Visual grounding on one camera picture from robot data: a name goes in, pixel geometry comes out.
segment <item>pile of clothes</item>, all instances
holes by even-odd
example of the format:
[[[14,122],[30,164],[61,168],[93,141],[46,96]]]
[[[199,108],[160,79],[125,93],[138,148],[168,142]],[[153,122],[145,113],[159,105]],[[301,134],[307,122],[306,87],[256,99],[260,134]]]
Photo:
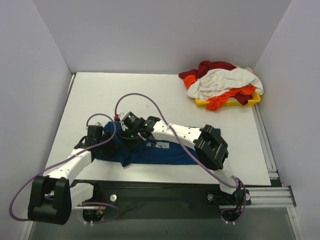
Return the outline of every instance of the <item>pile of clothes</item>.
[[[190,98],[209,101],[206,109],[217,111],[229,99],[246,105],[254,92],[262,95],[260,79],[250,68],[240,68],[224,61],[202,61],[198,69],[179,73]]]

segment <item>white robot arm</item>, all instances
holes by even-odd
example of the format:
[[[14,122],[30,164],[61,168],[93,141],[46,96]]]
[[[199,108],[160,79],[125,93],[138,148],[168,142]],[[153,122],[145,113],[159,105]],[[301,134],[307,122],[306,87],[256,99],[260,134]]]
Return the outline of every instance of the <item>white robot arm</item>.
[[[129,148],[147,138],[182,143],[194,149],[198,155],[198,161],[229,185],[220,183],[222,192],[230,195],[235,192],[237,184],[227,162],[228,145],[212,126],[206,125],[204,128],[199,128],[170,124],[177,134],[177,139],[171,128],[157,117],[150,116],[144,120],[129,112],[122,119],[122,123],[123,133],[131,137],[125,138]],[[111,134],[103,131],[102,126],[88,126],[84,143],[79,142],[71,152],[70,156],[75,156],[72,160],[46,176],[37,176],[33,180],[28,206],[29,220],[63,225],[68,221],[73,208],[97,196],[99,187],[89,183],[78,183],[73,187],[71,185],[77,175],[99,154],[116,149],[117,143],[112,140],[90,151],[84,150],[102,143],[110,136]]]
[[[147,120],[136,117],[129,112],[123,117],[122,127],[124,131],[130,131],[129,135],[138,134],[143,139],[153,137],[156,141],[169,141],[173,143],[182,143],[186,147],[196,151],[198,160],[208,169],[213,170],[214,174],[231,186],[236,186],[233,178],[234,173],[228,162],[228,144],[220,134],[210,125],[201,127],[187,127],[176,124],[169,125],[176,132],[177,137],[160,118],[150,116]],[[235,192],[234,187],[229,187],[219,182],[220,190],[227,194]]]

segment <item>blue shirt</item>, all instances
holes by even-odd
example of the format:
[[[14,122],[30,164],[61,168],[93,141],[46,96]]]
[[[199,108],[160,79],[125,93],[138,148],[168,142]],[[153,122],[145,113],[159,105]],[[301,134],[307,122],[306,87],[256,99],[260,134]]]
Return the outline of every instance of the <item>blue shirt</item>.
[[[116,132],[119,132],[122,127],[120,122],[116,122]],[[114,125],[112,122],[108,122],[104,126],[105,130],[109,130],[111,133],[114,131]],[[123,167],[129,164],[167,164],[167,165],[194,165],[191,157],[183,150],[180,144],[169,141],[154,141],[147,139],[141,142],[130,151],[126,150],[121,142],[121,139],[115,135],[114,139],[120,144],[120,149],[117,153],[110,157],[103,157],[99,155],[97,159],[119,162]],[[188,150],[193,156],[198,158],[195,150],[188,147]]]

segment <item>red cloth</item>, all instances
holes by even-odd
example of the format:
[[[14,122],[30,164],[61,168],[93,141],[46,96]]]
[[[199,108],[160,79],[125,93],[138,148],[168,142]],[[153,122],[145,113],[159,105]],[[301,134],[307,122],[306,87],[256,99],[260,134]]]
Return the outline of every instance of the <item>red cloth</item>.
[[[232,65],[231,63],[225,62],[225,61],[202,61],[200,62],[198,69],[192,69],[189,71],[181,72],[179,73],[179,78],[185,79],[189,75],[195,75],[195,79],[202,78],[204,75],[207,74],[209,70],[212,69],[226,69],[226,70],[233,70],[237,67]]]
[[[235,96],[233,96],[241,105],[246,105],[248,103],[248,100],[253,99],[254,97],[252,95],[243,95],[241,93],[237,93]]]

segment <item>screw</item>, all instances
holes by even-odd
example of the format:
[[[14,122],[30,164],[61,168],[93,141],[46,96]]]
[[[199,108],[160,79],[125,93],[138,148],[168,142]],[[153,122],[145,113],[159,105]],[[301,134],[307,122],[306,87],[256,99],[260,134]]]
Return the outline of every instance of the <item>screw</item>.
[[[110,201],[111,201],[111,202],[115,202],[116,200],[117,200],[117,195],[112,194],[112,195],[110,196]]]
[[[213,200],[214,200],[214,197],[215,197],[215,196],[214,196],[212,193],[210,193],[210,194],[208,194],[208,197],[207,197],[207,198],[208,198],[209,201],[213,201]]]

